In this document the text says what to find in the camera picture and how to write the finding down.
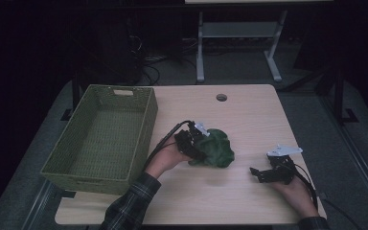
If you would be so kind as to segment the green woven basket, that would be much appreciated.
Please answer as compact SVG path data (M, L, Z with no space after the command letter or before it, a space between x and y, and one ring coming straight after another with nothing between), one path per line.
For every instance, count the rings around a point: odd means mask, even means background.
M151 87L89 85L41 174L63 190L124 194L148 159L157 111Z

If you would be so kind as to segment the person's right hand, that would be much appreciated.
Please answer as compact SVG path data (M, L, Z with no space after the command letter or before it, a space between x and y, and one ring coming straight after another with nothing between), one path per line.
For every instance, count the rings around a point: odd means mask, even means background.
M287 185L281 182L273 182L270 187L284 197L301 219L319 217L319 213L311 200L310 191L298 177L294 177Z

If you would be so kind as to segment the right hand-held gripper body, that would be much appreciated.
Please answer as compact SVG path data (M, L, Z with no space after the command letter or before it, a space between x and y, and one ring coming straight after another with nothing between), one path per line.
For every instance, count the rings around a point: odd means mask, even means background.
M297 174L295 164L290 158L292 154L302 153L299 147L277 145L266 156L272 169L269 171L269 182L283 182L288 185Z

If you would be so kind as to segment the black metal stand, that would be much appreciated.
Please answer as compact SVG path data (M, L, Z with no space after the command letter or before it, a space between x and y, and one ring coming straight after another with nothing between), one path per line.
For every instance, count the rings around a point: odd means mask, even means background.
M333 92L333 115L336 121L344 126L348 123L357 123L358 118L351 108L345 108L344 102L344 76L340 69L335 73Z

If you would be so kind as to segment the white metal shelf stand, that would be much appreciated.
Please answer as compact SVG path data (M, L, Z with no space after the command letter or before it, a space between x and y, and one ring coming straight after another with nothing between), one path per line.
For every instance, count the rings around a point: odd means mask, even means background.
M205 82L203 61L204 38L271 38L270 48L264 51L264 58L275 82L282 80L281 74L274 60L282 30L285 25L288 12L282 11L277 21L271 22L207 22L203 12L198 14L197 23L197 53L196 81Z

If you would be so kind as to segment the green fuzzy cloth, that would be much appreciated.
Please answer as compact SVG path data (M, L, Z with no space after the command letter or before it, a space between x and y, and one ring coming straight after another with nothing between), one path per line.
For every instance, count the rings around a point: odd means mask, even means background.
M202 160L191 160L190 166L209 166L214 168L227 168L234 160L230 141L225 132L220 129L208 129L210 135L195 143L195 148L203 152L206 157Z

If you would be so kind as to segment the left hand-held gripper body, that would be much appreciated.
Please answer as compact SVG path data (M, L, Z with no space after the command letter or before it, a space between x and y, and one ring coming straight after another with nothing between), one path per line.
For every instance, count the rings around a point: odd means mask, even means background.
M196 148L196 144L204 138L209 137L210 133L204 128L203 123L190 121L188 128L188 130L180 130L174 135L174 139L179 151L191 158L191 152L199 150Z

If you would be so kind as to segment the person's left hand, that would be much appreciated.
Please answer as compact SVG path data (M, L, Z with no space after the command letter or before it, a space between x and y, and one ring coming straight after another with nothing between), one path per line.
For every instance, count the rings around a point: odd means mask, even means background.
M160 151L149 162L145 172L158 179L165 171L173 169L177 164L190 161L191 158L178 150L173 137L169 138Z

